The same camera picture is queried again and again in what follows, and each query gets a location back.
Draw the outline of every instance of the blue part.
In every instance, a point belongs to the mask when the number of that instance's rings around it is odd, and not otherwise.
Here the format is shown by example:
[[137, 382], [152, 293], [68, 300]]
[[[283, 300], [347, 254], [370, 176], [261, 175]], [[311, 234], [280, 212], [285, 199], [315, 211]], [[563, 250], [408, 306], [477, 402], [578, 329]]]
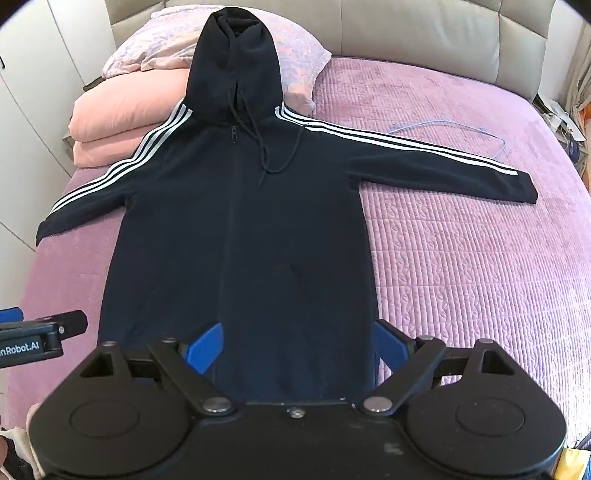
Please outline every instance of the blue part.
[[22, 310], [18, 307], [0, 310], [0, 323], [22, 322], [23, 320]]
[[205, 370], [222, 353], [222, 349], [223, 328], [221, 323], [217, 323], [189, 345], [185, 360], [198, 373], [203, 375]]
[[378, 322], [374, 322], [373, 342], [375, 352], [392, 372], [408, 361], [408, 346]]
[[582, 480], [591, 480], [591, 460], [587, 463], [587, 469], [585, 470]]

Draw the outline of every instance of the hoodie sleeve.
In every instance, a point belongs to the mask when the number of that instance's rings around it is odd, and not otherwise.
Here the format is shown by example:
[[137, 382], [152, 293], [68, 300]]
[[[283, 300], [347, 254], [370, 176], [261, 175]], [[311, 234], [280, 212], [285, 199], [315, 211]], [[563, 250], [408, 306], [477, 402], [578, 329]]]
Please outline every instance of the hoodie sleeve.
[[286, 107], [277, 115], [319, 132], [327, 154], [355, 182], [534, 204], [538, 198], [527, 173], [490, 158], [311, 120]]
[[191, 115], [182, 101], [168, 120], [144, 135], [133, 156], [117, 162], [107, 172], [65, 194], [51, 209], [37, 230], [37, 245], [49, 235], [80, 226], [109, 213], [126, 202], [159, 169], [159, 158], [153, 158], [166, 139]]

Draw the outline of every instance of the tufted headboard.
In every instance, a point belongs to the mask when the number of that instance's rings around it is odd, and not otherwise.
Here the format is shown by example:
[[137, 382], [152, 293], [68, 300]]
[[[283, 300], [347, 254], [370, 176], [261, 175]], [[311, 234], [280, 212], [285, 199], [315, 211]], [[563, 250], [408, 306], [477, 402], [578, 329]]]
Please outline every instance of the tufted headboard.
[[[389, 60], [493, 83], [532, 99], [555, 0], [233, 0], [287, 17], [333, 55]], [[119, 46], [152, 12], [219, 0], [105, 0]]]

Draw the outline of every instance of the floral pillowcase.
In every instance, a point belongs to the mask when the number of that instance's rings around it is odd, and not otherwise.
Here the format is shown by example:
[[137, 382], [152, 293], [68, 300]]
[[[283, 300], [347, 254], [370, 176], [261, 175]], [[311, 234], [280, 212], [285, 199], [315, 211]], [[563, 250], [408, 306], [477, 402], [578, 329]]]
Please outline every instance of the floral pillowcase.
[[[103, 77], [137, 70], [186, 69], [211, 13], [220, 5], [186, 5], [165, 8], [129, 37], [105, 64]], [[267, 26], [277, 49], [284, 101], [302, 115], [314, 109], [312, 90], [316, 77], [331, 54], [308, 31], [291, 20], [263, 10], [247, 8]]]

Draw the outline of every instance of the cable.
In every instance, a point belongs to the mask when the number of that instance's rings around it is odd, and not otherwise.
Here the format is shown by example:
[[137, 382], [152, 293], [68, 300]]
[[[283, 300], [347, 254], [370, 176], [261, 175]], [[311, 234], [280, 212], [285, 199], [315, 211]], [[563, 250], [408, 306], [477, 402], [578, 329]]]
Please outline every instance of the cable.
[[397, 134], [399, 132], [403, 132], [405, 130], [410, 130], [411, 128], [422, 127], [424, 125], [432, 125], [432, 124], [449, 124], [449, 125], [455, 125], [457, 127], [467, 128], [470, 131], [473, 131], [473, 132], [476, 132], [476, 133], [480, 133], [480, 134], [483, 134], [483, 135], [487, 135], [488, 137], [496, 138], [497, 140], [501, 140], [503, 142], [503, 145], [502, 145], [501, 149], [496, 153], [496, 155], [494, 157], [492, 157], [493, 160], [496, 160], [499, 157], [499, 155], [501, 155], [503, 153], [503, 150], [505, 149], [505, 147], [507, 145], [507, 142], [503, 138], [497, 137], [496, 135], [487, 132], [483, 128], [471, 127], [470, 125], [461, 124], [460, 122], [454, 122], [453, 120], [441, 120], [441, 119], [427, 120], [425, 122], [418, 122], [416, 124], [410, 124], [410, 125], [406, 125], [405, 127], [399, 127], [399, 128], [394, 129], [394, 130], [390, 130], [390, 132], [387, 132], [386, 134], [387, 135], [394, 135], [394, 134]]

